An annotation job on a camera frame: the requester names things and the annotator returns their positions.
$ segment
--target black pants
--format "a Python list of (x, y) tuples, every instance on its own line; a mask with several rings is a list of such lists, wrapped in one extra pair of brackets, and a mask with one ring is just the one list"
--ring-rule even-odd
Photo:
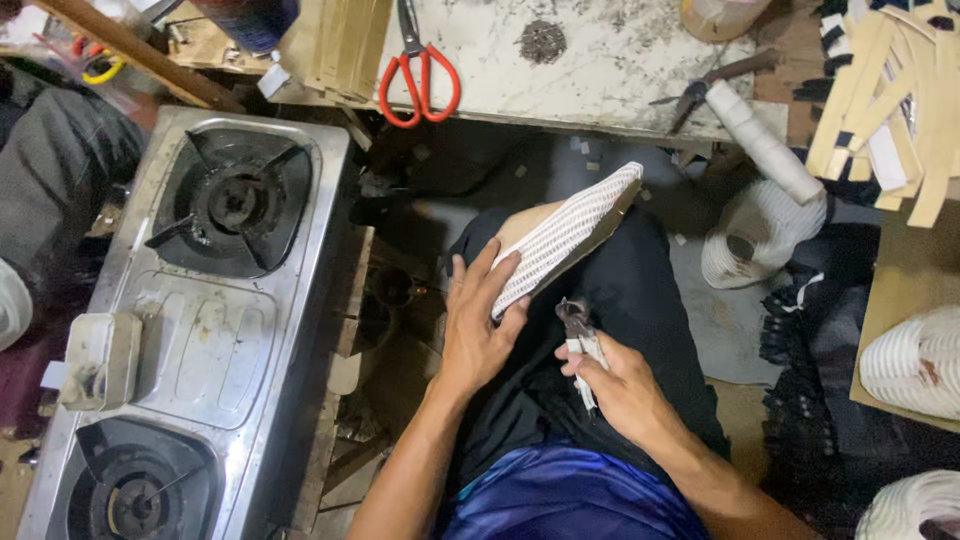
[[(472, 262), (509, 215), (507, 210), (480, 214), (451, 252)], [(612, 455), (672, 484), (650, 456), (606, 420), (589, 419), (573, 380), (560, 373), (553, 351), (564, 343), (564, 326), (554, 306), (564, 296), (586, 298), (593, 326), (642, 352), (686, 426), (714, 452), (729, 457), (730, 444), (716, 419), (716, 394), (704, 383), (669, 254), (657, 218), (631, 209), (610, 239), (533, 299), (527, 326), (503, 370), (468, 407), (447, 477), (448, 495), (507, 452), (548, 436)]]

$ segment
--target wooden strip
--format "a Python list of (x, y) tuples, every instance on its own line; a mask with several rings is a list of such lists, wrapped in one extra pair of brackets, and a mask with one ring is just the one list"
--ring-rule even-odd
[(324, 3), (324, 45), (321, 51), (320, 81), (324, 86), (332, 86), (337, 78), (337, 58), (340, 56), (340, 42), (344, 35), (344, 12), (346, 0), (326, 0)]
[(836, 81), (824, 105), (820, 126), (807, 153), (806, 169), (813, 176), (823, 177), (827, 172), (837, 134), (843, 126), (843, 115), (850, 108), (853, 91), (867, 66), (867, 53), (871, 50), (876, 38), (883, 38), (878, 36), (881, 29), (891, 29), (885, 30), (884, 33), (890, 32), (892, 36), (893, 25), (889, 23), (888, 17), (876, 12), (867, 12), (856, 30), (856, 37), (851, 40), (853, 62), (837, 70)]
[(301, 2), (300, 15), (276, 46), (283, 69), (305, 83), (313, 76), (323, 7), (323, 2)]
[[(900, 165), (903, 167), (903, 174), (906, 175), (907, 185), (916, 184), (920, 186), (920, 180), (924, 177), (924, 168), (920, 165), (920, 158), (917, 157), (917, 150), (913, 147), (913, 141), (910, 139), (910, 131), (906, 127), (906, 118), (897, 111), (890, 116), (890, 133), (893, 135), (894, 144), (897, 146), (897, 157), (900, 158)], [(917, 194), (913, 191), (910, 197)]]
[(890, 20), (881, 23), (870, 50), (867, 52), (866, 64), (860, 72), (859, 80), (853, 89), (850, 106), (844, 112), (844, 125), (850, 124), (851, 119), (859, 118), (870, 106), (870, 100), (876, 95), (876, 86), (883, 72), (883, 65), (890, 56), (890, 45), (894, 40), (897, 27)]
[(903, 202), (903, 199), (894, 195), (890, 191), (881, 191), (880, 195), (876, 197), (874, 208), (881, 209), (881, 210), (897, 211), (900, 209), (900, 203), (902, 202)]
[(870, 168), (870, 158), (869, 157), (853, 157), (853, 165), (850, 167), (850, 177), (851, 182), (868, 182), (870, 180), (871, 168)]
[(910, 27), (910, 28), (913, 29), (914, 31), (920, 33), (923, 37), (926, 37), (926, 38), (929, 39), (930, 41), (933, 41), (933, 39), (934, 39), (934, 36), (933, 36), (933, 32), (934, 32), (933, 27), (930, 26), (930, 25), (928, 25), (928, 24), (926, 24), (925, 21), (917, 18), (917, 16), (914, 15), (913, 13), (911, 13), (911, 12), (905, 12), (904, 10), (901, 10), (900, 8), (895, 8), (895, 7), (889, 6), (889, 5), (880, 8), (879, 11), (880, 11), (881, 13), (884, 13), (884, 14), (886, 14), (886, 15), (889, 15), (889, 16), (891, 16), (891, 17), (893, 17), (893, 18), (896, 18), (896, 19), (897, 19), (898, 21), (900, 21), (901, 23), (903, 23), (903, 24), (905, 24), (906, 26)]
[(372, 0), (349, 0), (344, 10), (344, 18), (339, 23), (343, 27), (343, 35), (337, 51), (336, 83), (330, 86), (347, 96), (353, 92), (353, 68), (360, 58), (360, 50), (366, 39), (364, 32), (367, 30), (371, 7)]
[(36, 0), (34, 4), (93, 39), (127, 63), (154, 77), (180, 99), (207, 109), (244, 112), (233, 94), (200, 74), (176, 65), (122, 24), (78, 0)]
[(847, 145), (856, 152), (873, 135), (891, 114), (900, 106), (903, 98), (910, 93), (917, 83), (917, 74), (912, 65), (907, 65), (897, 75), (897, 79), (888, 85), (870, 107), (857, 117), (848, 116), (844, 121), (843, 131), (853, 134), (850, 144)]
[(384, 39), (387, 36), (387, 27), (390, 23), (391, 0), (373, 0), (370, 25), (367, 27), (363, 50), (360, 59), (353, 71), (350, 87), (353, 92), (371, 99), (379, 75), (380, 57), (383, 55)]
[[(956, 99), (956, 42), (957, 37), (953, 32), (937, 31), (936, 73), (929, 74), (921, 71), (921, 92), (926, 96), (924, 101), (929, 104), (923, 120), (932, 124), (926, 128), (932, 133), (930, 138), (924, 137), (925, 146), (920, 149), (926, 175), (920, 196), (917, 197), (917, 205), (910, 213), (910, 219), (907, 220), (907, 225), (910, 227), (933, 227), (947, 197), (947, 182), (950, 168), (953, 166), (953, 152), (960, 144), (960, 129), (957, 127), (960, 118), (957, 117)], [(932, 86), (931, 91), (924, 92), (924, 88), (928, 86)]]

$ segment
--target burner grate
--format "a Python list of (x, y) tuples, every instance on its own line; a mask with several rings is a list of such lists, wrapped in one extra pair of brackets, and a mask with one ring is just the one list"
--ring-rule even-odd
[(267, 274), (293, 243), (311, 177), (309, 152), (287, 137), (186, 132), (144, 244), (190, 270)]
[(199, 443), (116, 418), (80, 428), (77, 441), (87, 467), (70, 495), (69, 538), (204, 538), (216, 475)]

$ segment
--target gray cloth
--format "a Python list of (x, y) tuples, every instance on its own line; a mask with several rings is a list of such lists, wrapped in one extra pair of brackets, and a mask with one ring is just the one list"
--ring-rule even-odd
[(130, 120), (70, 90), (45, 90), (16, 122), (0, 151), (0, 257), (35, 302), (67, 285), (109, 187), (132, 180), (143, 150)]

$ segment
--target scissors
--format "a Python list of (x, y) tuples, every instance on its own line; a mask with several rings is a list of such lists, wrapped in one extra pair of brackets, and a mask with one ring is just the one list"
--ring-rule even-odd
[[(399, 57), (390, 59), (387, 70), (380, 79), (380, 108), (383, 115), (391, 124), (399, 128), (412, 128), (420, 123), (422, 116), (431, 122), (442, 122), (457, 108), (460, 103), (460, 77), (457, 76), (457, 70), (453, 68), (450, 62), (440, 54), (430, 43), (424, 47), (420, 43), (420, 30), (417, 27), (417, 15), (414, 13), (413, 0), (396, 0), (397, 18), (400, 21), (400, 32), (403, 34), (403, 54)], [(420, 57), (420, 96), (417, 94), (417, 84), (414, 83), (414, 76), (410, 72), (410, 59)], [(443, 112), (434, 114), (430, 112), (430, 58), (435, 58), (450, 74), (450, 81), (453, 83), (453, 97)], [(410, 100), (413, 102), (414, 115), (409, 120), (400, 120), (394, 115), (387, 103), (387, 90), (390, 88), (390, 82), (393, 81), (396, 69), (400, 67), (403, 70), (403, 79), (407, 82), (407, 88), (410, 90)]]

